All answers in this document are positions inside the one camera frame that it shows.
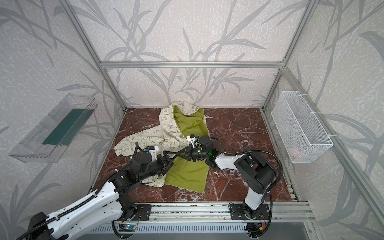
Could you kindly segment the cream and green printed jacket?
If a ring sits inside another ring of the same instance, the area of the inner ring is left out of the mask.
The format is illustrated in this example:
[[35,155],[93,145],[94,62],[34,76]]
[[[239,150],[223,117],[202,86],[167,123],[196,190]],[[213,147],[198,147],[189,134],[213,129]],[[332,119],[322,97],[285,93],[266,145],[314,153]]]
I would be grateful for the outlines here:
[[[140,147],[158,146],[163,151],[177,152],[189,145],[187,136],[208,136],[207,117],[204,109],[187,102],[174,102],[161,110],[160,124],[148,130],[130,135],[115,147],[116,155],[131,156],[135,143]],[[153,176],[143,183],[156,188],[165,185],[189,191],[204,193],[209,166],[203,161],[180,161],[174,164],[165,176]]]

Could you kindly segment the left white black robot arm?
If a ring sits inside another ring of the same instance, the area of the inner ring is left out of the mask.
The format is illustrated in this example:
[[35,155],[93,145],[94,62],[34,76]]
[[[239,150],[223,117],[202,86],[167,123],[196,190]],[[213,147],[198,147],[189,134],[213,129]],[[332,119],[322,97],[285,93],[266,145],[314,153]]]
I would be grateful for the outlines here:
[[23,240],[75,240],[106,222],[133,219],[139,207],[128,193],[145,179],[160,176],[173,166],[174,158],[141,152],[131,162],[112,174],[97,190],[48,215],[34,215]]

